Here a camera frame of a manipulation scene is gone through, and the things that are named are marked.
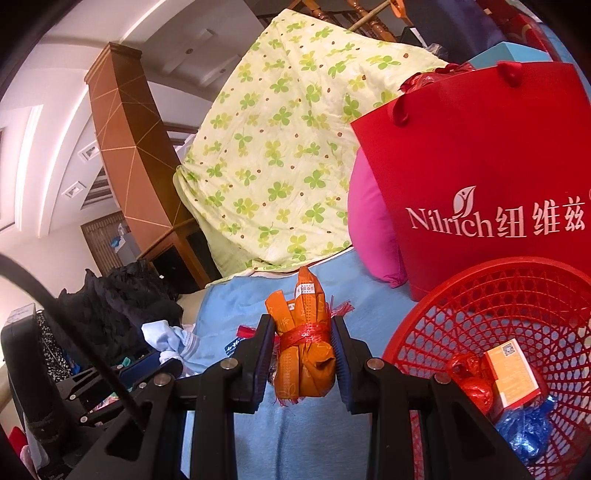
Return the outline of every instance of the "red plastic basket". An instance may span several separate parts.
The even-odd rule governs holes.
[[[537,480],[566,479],[591,443],[591,277],[561,262],[512,257],[464,270],[426,295],[390,340],[384,360],[429,378],[454,353],[515,338],[558,406]],[[417,415],[412,415],[415,477],[423,479]]]

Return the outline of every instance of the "wooden pillar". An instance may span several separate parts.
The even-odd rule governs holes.
[[[141,52],[109,43],[85,81],[113,194],[142,257],[176,248],[200,288],[211,279],[187,242],[199,229],[173,185],[180,164],[140,63]]]

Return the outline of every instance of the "pile of clothes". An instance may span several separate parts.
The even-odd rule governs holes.
[[[104,277],[86,270],[84,286],[58,296],[64,312],[108,365],[152,351],[144,340],[144,323],[166,320],[180,326],[183,309],[178,294],[145,261],[113,269]],[[61,327],[45,313],[57,343],[82,370],[90,362]]]

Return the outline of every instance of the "yellow patterned quilt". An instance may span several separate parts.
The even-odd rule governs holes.
[[[244,55],[174,177],[224,277],[350,246],[350,122],[444,66],[422,48],[284,10]]]

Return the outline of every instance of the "label sticker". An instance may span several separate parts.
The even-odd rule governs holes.
[[[236,347],[238,346],[238,344],[240,342],[242,342],[243,340],[244,340],[244,338],[236,337],[233,341],[231,341],[229,344],[227,344],[224,347],[224,351],[226,352],[226,355],[232,356],[234,354],[234,351],[236,350]]]
[[[300,295],[302,295],[303,293],[316,293],[314,290],[314,284],[313,283],[300,283],[295,288],[295,297],[297,298]]]

